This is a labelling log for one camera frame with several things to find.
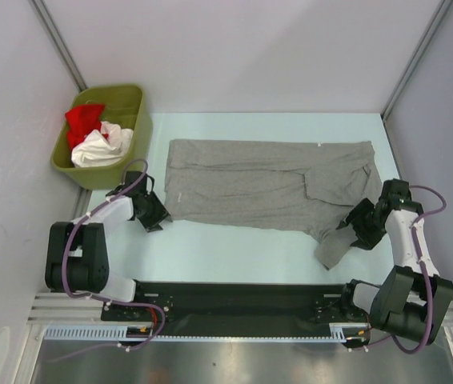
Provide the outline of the grey t shirt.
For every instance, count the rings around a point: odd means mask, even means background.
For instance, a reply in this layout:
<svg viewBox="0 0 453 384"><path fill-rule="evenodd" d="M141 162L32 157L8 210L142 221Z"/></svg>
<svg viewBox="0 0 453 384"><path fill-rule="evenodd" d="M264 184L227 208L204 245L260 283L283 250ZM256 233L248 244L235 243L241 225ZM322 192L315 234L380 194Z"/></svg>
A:
<svg viewBox="0 0 453 384"><path fill-rule="evenodd" d="M381 188L370 142L174 139L164 190L176 220L308 234L330 270L356 240L340 222Z"/></svg>

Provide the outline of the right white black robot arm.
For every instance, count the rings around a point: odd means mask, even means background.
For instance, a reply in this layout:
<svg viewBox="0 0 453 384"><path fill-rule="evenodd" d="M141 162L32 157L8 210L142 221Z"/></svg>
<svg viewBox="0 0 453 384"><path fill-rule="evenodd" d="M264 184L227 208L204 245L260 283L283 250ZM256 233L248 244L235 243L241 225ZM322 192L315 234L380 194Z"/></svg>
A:
<svg viewBox="0 0 453 384"><path fill-rule="evenodd" d="M338 304L341 315L358 321L363 315L375 329L387 333L407 354L430 345L453 299L453 283L435 267L424 235L428 212L405 198L363 199L341 222L355 231L354 246L372 249L384 236L391 241L394 266L384 282L353 279Z"/></svg>

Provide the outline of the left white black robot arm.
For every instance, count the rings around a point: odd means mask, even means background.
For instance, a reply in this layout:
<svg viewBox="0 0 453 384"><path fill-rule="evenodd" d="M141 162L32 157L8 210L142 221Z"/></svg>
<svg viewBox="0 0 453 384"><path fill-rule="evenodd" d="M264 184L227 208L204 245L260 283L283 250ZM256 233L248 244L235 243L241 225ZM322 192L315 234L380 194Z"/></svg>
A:
<svg viewBox="0 0 453 384"><path fill-rule="evenodd" d="M71 222L56 222L50 228L45 283L72 298L93 295L119 302L129 319L141 318L147 300L136 293L137 283L110 270L106 239L123 223L139 221L146 232L162 229L171 221L168 210L155 193L127 196L109 193L92 211Z"/></svg>

